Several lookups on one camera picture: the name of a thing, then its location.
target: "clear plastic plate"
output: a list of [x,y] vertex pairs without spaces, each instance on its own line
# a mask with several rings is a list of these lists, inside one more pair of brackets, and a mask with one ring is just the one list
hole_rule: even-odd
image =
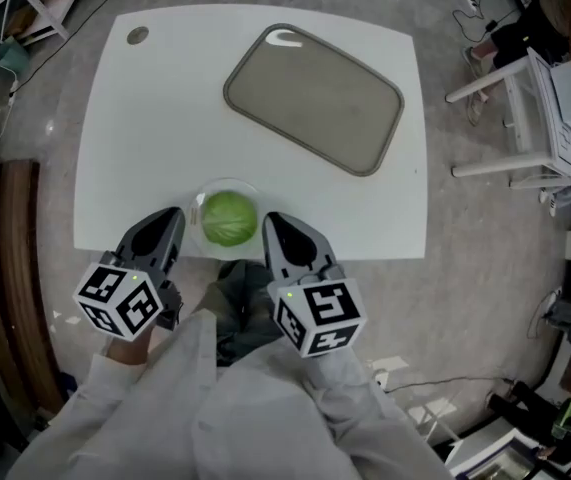
[[[201,210],[208,197],[225,191],[233,191],[244,195],[254,203],[256,208],[256,216],[258,218],[258,227],[254,236],[233,247],[223,247],[222,245],[210,242],[205,236],[203,226],[201,224]],[[263,242],[261,238],[261,226],[265,218],[265,212],[259,204],[259,192],[249,183],[234,178],[222,178],[210,181],[203,185],[194,197],[189,207],[187,226],[192,240],[203,253],[203,256],[209,258],[218,258],[220,260],[231,261],[238,259],[251,259],[261,257],[263,250]]]

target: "white shirt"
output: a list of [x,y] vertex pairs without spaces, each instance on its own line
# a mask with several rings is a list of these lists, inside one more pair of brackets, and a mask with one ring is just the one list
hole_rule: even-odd
[[350,349],[301,359],[284,338],[217,380],[216,320],[199,311],[87,381],[21,455],[19,479],[451,479]]

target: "dark pants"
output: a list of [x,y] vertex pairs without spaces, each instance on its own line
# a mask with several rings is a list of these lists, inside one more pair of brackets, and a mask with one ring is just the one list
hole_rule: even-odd
[[523,434],[544,446],[554,446],[552,425],[558,415],[556,406],[540,397],[524,383],[517,382],[512,394],[523,402],[527,410],[520,409],[498,395],[492,395],[488,406]]
[[266,290],[271,281],[263,265],[241,260],[225,263],[207,287],[195,311],[208,309],[216,316],[218,366],[230,366],[282,336],[272,320],[274,303]]
[[505,25],[492,34],[498,48],[494,67],[500,69],[525,57],[533,48],[543,59],[560,61],[569,50],[569,42],[549,22],[538,1],[532,2],[516,23]]

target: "gray floor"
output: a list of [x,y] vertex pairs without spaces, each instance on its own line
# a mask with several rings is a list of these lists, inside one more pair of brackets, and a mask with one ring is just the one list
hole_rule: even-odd
[[[75,30],[102,1],[79,0],[67,23],[70,30]],[[78,318],[71,299],[88,261],[98,256],[74,250],[72,211],[83,116],[114,17],[154,7],[232,2],[340,14],[414,38],[430,174],[427,250],[422,260],[347,265],[348,273],[359,280],[370,317],[356,346],[360,357],[367,362],[396,358],[392,363],[402,368],[390,374],[389,388],[458,375],[536,380],[547,363],[554,335],[543,329],[539,339],[528,340],[526,330],[539,300],[562,279],[564,231],[571,222],[571,211],[551,219],[538,205],[536,193],[510,191],[505,174],[451,177],[453,163],[496,157],[507,148],[501,125],[502,91],[489,104],[477,128],[469,125],[464,102],[448,105],[444,101],[446,92],[469,80],[460,55],[466,43],[451,16],[452,9],[462,7],[464,0],[106,3],[19,91],[0,143],[0,158],[31,157],[42,164],[38,221],[41,284],[61,368],[82,378],[92,352],[103,343],[103,338]],[[483,0],[488,18],[498,19],[508,9],[507,0]],[[479,26],[471,24],[468,34],[482,32]],[[57,38],[36,45],[31,52],[31,69],[59,45]],[[0,72],[0,128],[10,83],[11,77]],[[408,189],[411,187],[390,187]],[[179,262],[174,277],[188,308],[197,302],[215,272],[213,261]],[[503,389],[500,383],[463,381],[401,390],[395,396],[406,408],[415,405],[418,396],[451,401],[454,410],[445,407],[436,411],[449,412],[446,420],[460,429],[483,417],[483,400],[492,387]]]

